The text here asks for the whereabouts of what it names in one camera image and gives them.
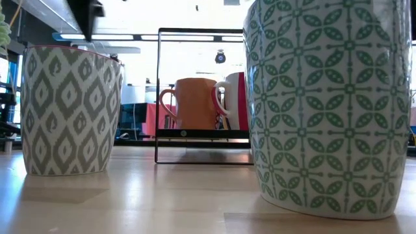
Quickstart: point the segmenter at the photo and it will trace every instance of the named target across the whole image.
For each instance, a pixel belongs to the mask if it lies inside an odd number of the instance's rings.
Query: pink rim
[[[83,49],[78,49],[78,48],[69,47],[69,46],[63,46],[63,45],[60,45],[60,46],[59,46],[59,45],[34,45],[34,46],[31,46],[31,47],[28,47],[27,49],[32,49],[32,48],[37,48],[37,47],[56,47],[56,48],[73,49],[73,50],[77,50],[77,51],[82,51],[82,52],[91,53],[91,54],[94,54],[94,55],[101,56],[101,57],[103,57],[103,58],[105,58],[105,59],[110,59],[110,60],[112,60],[112,61],[115,61],[115,60],[113,60],[113,59],[111,59],[111,58],[109,58],[109,57],[107,57],[107,56],[100,55],[99,53],[95,53],[95,52],[91,52],[91,51],[85,51],[85,50],[83,50]]]

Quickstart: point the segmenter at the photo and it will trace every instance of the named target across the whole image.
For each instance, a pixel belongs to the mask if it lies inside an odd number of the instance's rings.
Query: green leaf pattern
[[[410,120],[408,41],[373,3],[257,0],[249,10],[255,166],[263,196],[283,207],[341,217],[394,210]]]

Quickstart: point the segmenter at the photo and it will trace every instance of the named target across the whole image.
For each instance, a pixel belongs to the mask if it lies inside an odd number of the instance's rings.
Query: mug rack
[[[161,42],[164,35],[169,36],[192,36],[196,38],[212,35],[212,40],[182,40],[186,42],[210,42],[210,43],[242,43],[241,29],[182,29],[182,28],[160,28],[158,33],[157,45],[157,74],[156,74],[156,123],[159,123],[159,94],[160,94],[160,61],[161,61]],[[208,142],[194,142],[184,140],[210,140]],[[218,139],[225,139],[225,142],[217,142]],[[228,161],[160,161],[159,147],[182,146],[185,148],[224,148],[224,149],[250,149],[249,142],[229,142],[230,139],[250,139],[248,131],[239,130],[195,130],[195,129],[159,129],[156,124],[155,130],[155,163],[157,164],[234,164],[252,165],[252,162],[228,162]]]

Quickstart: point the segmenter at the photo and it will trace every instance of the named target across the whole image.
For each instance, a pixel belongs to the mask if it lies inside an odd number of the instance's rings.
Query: orange mug
[[[206,78],[185,78],[177,80],[175,90],[163,90],[159,100],[162,108],[175,121],[178,129],[216,129],[217,111],[211,90],[216,81]],[[163,103],[163,96],[171,93],[176,98],[176,114]]]

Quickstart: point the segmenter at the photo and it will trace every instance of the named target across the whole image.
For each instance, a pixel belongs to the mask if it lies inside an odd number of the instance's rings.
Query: gray patterned cup
[[[33,175],[106,169],[118,123],[122,67],[69,47],[28,48],[23,61],[21,138]]]

